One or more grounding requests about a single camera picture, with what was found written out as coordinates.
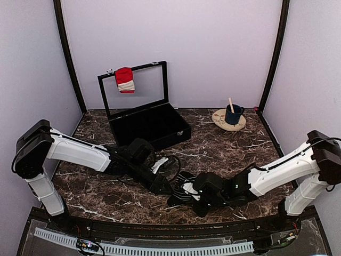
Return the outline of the black white striped sock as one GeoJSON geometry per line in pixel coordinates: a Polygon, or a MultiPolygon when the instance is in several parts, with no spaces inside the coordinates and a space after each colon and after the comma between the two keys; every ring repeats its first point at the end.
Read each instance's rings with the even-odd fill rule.
{"type": "Polygon", "coordinates": [[[175,187],[172,195],[167,200],[167,204],[177,206],[199,201],[201,196],[193,188],[195,179],[196,177],[189,172],[180,172],[175,180],[175,187]]]}

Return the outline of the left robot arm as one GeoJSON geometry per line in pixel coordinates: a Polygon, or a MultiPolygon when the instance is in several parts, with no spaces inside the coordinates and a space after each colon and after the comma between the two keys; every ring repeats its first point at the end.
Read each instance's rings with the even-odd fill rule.
{"type": "Polygon", "coordinates": [[[95,145],[65,135],[41,119],[17,140],[11,170],[33,189],[48,214],[55,217],[55,225],[69,233],[75,228],[75,220],[66,214],[67,206],[45,172],[46,160],[73,163],[111,175],[121,171],[156,195],[170,195],[170,182],[146,164],[154,152],[153,146],[140,138],[118,148],[95,145]]]}

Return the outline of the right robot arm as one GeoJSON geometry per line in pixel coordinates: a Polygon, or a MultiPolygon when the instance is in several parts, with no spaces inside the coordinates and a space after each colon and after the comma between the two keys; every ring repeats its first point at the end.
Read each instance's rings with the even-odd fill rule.
{"type": "Polygon", "coordinates": [[[231,179],[207,172],[185,182],[182,188],[194,198],[195,213],[204,217],[211,206],[243,206],[276,187],[305,177],[272,219],[272,227],[284,231],[293,216],[299,216],[324,189],[340,183],[340,139],[316,130],[307,136],[308,140],[288,155],[262,167],[252,164],[231,179]]]}

